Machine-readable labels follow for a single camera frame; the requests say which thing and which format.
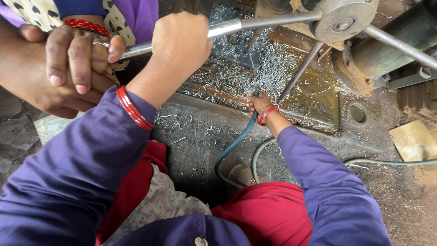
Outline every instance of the red beaded bracelet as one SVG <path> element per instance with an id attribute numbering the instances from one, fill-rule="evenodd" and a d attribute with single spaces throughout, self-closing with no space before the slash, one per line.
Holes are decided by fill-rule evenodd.
<path id="1" fill-rule="evenodd" d="M 258 118 L 257 118 L 257 123 L 262 127 L 265 126 L 266 124 L 264 124 L 264 120 L 266 119 L 267 115 L 269 115 L 271 112 L 273 112 L 275 110 L 277 110 L 279 112 L 279 107 L 276 105 L 273 105 L 273 104 L 266 106 L 261 111 L 261 113 L 259 113 Z"/>
<path id="2" fill-rule="evenodd" d="M 64 25 L 69 25 L 80 30 L 94 32 L 109 38 L 109 32 L 108 30 L 106 30 L 106 28 L 89 21 L 71 19 L 68 21 L 64 21 Z"/>
<path id="3" fill-rule="evenodd" d="M 129 116 L 137 123 L 141 128 L 146 131 L 155 127 L 155 123 L 150 124 L 136 109 L 136 107 L 132 104 L 131 100 L 126 93 L 126 86 L 123 85 L 117 90 L 118 99 L 121 102 L 121 105 L 129 114 Z"/>

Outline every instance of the button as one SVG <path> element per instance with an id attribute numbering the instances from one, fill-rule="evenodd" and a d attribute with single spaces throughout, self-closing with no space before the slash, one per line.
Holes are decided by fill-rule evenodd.
<path id="1" fill-rule="evenodd" d="M 194 239 L 194 245 L 195 246 L 208 246 L 208 242 L 200 237 L 197 237 L 196 239 Z"/>

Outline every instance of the green cylinder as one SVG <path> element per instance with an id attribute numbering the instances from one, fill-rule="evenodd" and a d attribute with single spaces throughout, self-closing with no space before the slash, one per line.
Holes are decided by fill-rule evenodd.
<path id="1" fill-rule="evenodd" d="M 423 0 L 417 3 L 382 30 L 420 51 L 427 50 L 437 44 L 437 21 L 432 13 L 432 7 L 436 7 L 436 4 L 433 2 L 436 1 Z M 413 61 L 371 37 L 352 46 L 352 59 L 357 68 L 372 79 L 380 78 Z"/>

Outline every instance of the round hole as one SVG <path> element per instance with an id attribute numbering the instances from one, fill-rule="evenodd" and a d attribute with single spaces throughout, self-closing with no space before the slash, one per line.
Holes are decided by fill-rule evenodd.
<path id="1" fill-rule="evenodd" d="M 350 110 L 350 115 L 356 122 L 363 123 L 366 120 L 366 114 L 362 106 L 353 104 L 350 106 L 349 110 Z"/>

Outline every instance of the silver ring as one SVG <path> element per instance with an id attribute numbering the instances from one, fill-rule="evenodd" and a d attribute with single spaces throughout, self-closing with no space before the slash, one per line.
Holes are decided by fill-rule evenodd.
<path id="1" fill-rule="evenodd" d="M 109 49 L 109 43 L 93 42 L 91 45 L 95 45 L 95 44 L 101 44 L 105 46 L 107 49 Z"/>

